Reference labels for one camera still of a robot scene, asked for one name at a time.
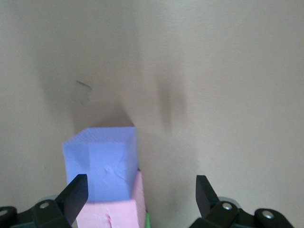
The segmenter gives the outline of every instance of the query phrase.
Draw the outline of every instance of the cube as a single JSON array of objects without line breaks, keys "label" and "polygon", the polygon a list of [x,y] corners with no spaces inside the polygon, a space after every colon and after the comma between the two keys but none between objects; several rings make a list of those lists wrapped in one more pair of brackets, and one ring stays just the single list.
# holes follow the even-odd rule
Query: cube
[{"label": "cube", "polygon": [[63,143],[63,154],[68,184],[87,174],[88,202],[131,198],[138,170],[135,127],[86,128]]},{"label": "cube", "polygon": [[144,228],[146,207],[142,181],[138,171],[131,200],[86,203],[76,219],[78,228]]}]

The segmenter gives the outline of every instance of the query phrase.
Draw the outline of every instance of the white surface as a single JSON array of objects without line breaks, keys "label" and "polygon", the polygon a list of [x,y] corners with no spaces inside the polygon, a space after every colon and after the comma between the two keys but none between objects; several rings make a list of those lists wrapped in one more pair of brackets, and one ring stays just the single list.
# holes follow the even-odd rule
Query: white surface
[{"label": "white surface", "polygon": [[197,174],[249,213],[304,227],[303,11],[300,0],[0,0],[1,205],[58,194],[61,143],[126,112],[152,227],[194,221]]}]

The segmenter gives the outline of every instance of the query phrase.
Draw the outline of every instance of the pink foam block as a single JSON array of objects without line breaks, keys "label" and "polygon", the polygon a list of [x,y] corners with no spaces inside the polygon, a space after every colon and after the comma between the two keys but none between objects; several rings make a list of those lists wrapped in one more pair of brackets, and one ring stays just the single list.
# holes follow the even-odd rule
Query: pink foam block
[{"label": "pink foam block", "polygon": [[131,200],[86,203],[77,217],[78,228],[144,228],[146,207],[142,181],[138,171]]}]

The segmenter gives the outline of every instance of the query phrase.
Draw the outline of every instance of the block tower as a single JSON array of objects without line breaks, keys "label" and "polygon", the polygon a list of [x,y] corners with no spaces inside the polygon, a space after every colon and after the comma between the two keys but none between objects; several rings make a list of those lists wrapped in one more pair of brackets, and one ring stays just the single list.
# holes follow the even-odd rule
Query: block tower
[{"label": "block tower", "polygon": [[135,127],[86,128],[65,143],[69,184],[87,174],[88,201],[79,228],[144,228],[147,223]]}]

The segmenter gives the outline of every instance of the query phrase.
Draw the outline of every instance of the stacked blocks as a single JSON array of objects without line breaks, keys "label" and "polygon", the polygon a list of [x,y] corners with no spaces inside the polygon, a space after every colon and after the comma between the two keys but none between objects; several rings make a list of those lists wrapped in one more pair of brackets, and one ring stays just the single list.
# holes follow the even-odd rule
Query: stacked blocks
[{"label": "stacked blocks", "polygon": [[80,173],[88,177],[79,228],[144,228],[135,127],[87,128],[63,144],[63,154],[67,183]]},{"label": "stacked blocks", "polygon": [[138,171],[131,200],[86,203],[77,217],[79,228],[144,228],[142,175]]}]

